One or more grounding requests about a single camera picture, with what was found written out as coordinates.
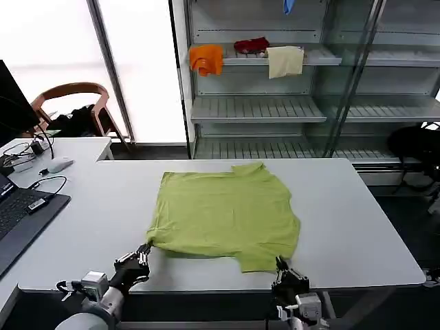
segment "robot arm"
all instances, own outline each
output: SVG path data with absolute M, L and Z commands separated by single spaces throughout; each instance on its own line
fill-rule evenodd
M 281 258 L 276 258 L 278 268 L 272 294 L 276 301 L 278 317 L 286 321 L 292 330 L 327 330 L 328 323 L 322 318 L 322 303 L 315 292 L 310 292 L 306 276 L 289 268 Z
M 148 254 L 151 243 L 141 245 L 114 263 L 115 275 L 110 281 L 99 272 L 88 273 L 81 281 L 60 282 L 57 288 L 69 298 L 75 292 L 86 296 L 82 312 L 60 323 L 56 330 L 111 330 L 118 323 L 124 298 L 132 286 L 146 282 L 150 269 Z

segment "table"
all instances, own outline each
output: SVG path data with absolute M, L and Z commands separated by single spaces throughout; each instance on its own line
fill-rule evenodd
M 32 138 L 15 139 L 0 148 L 0 155 L 3 155 L 3 152 L 12 146 L 22 142 L 30 143 L 32 140 Z M 72 184 L 75 173 L 86 173 L 87 168 L 93 166 L 98 160 L 112 160 L 113 154 L 110 150 L 110 146 L 110 137 L 55 137 L 53 145 L 55 157 L 67 156 L 75 160 L 74 164 L 60 174 L 66 175 L 69 178 L 68 184 Z M 12 173 L 9 175 L 9 178 L 20 187 L 28 187 L 41 178 L 39 171 L 47 168 L 50 160 L 50 151 L 47 150 L 32 162 L 32 168 L 21 173 Z M 48 182 L 47 185 L 41 186 L 41 189 L 49 192 L 55 191 L 57 185 L 59 185 L 59 182 Z M 15 290 L 16 286 L 17 279 L 13 279 L 7 274 L 0 280 L 0 327 L 3 324 L 4 316 L 8 314 L 6 302 L 9 298 L 11 298 L 10 301 L 13 302 L 14 295 L 11 296 L 11 294 L 12 292 L 17 292 Z
M 87 172 L 72 172 L 74 179 L 62 191 L 72 196 L 71 202 L 0 281 L 0 303 L 5 301 L 4 288 L 17 281 L 21 289 L 41 291 L 54 289 L 64 279 L 82 278 L 89 270 L 112 276 L 114 259 L 145 240 L 164 171 L 219 172 L 249 162 L 101 161 L 90 164 Z M 292 265 L 310 278 L 314 289 L 425 281 L 348 160 L 263 162 L 292 193 L 291 207 L 301 221 Z M 153 248 L 148 262 L 151 279 L 133 291 L 267 290 L 274 280 L 270 273 L 240 273 L 233 258 L 166 258 Z
M 19 143 L 27 142 L 31 143 L 31 138 L 15 139 L 8 144 L 5 144 L 0 148 L 0 155 L 12 146 Z M 111 138 L 110 137 L 55 137 L 54 149 L 55 157 L 69 157 L 72 158 L 75 163 L 71 168 L 67 168 L 66 171 L 74 172 L 73 167 L 87 166 L 88 164 L 94 164 L 98 160 L 113 159 L 113 154 L 110 150 Z M 14 148 L 12 152 L 19 152 L 24 149 L 25 146 L 18 146 Z M 46 150 L 42 155 L 38 156 L 32 161 L 33 167 L 25 170 L 21 173 L 13 173 L 9 178 L 20 187 L 27 187 L 32 182 L 38 179 L 38 173 L 47 168 L 51 157 L 50 150 Z

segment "computer monitor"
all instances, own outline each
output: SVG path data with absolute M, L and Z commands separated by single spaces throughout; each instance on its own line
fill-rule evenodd
M 0 60 L 0 146 L 39 123 L 5 63 Z

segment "orange cloth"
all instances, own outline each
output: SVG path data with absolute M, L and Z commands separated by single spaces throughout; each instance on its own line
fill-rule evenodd
M 200 76 L 220 75 L 223 69 L 223 48 L 217 45 L 191 47 L 190 65 L 193 71 L 199 70 Z

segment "metal shelf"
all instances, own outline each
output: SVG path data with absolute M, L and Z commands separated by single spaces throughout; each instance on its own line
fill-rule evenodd
M 326 119 L 310 96 L 197 97 L 191 118 L 195 124 L 324 122 Z
M 336 114 L 337 104 L 330 106 Z M 356 96 L 346 122 L 440 121 L 440 103 L 430 96 Z
M 354 59 L 354 51 L 347 49 L 344 63 Z M 440 48 L 422 46 L 373 46 L 365 64 L 367 67 L 440 67 Z
M 267 58 L 262 54 L 241 54 L 237 53 L 231 44 L 221 45 L 223 47 L 223 65 L 269 65 Z M 304 65 L 340 65 L 342 58 L 335 56 L 326 47 L 319 44 L 297 45 L 304 47 Z
M 265 159 L 315 157 L 303 137 L 201 138 L 195 159 Z
M 347 158 L 353 164 L 400 164 L 399 158 L 388 150 L 385 137 L 343 136 L 333 158 Z M 415 159 L 406 160 L 406 163 L 415 162 Z

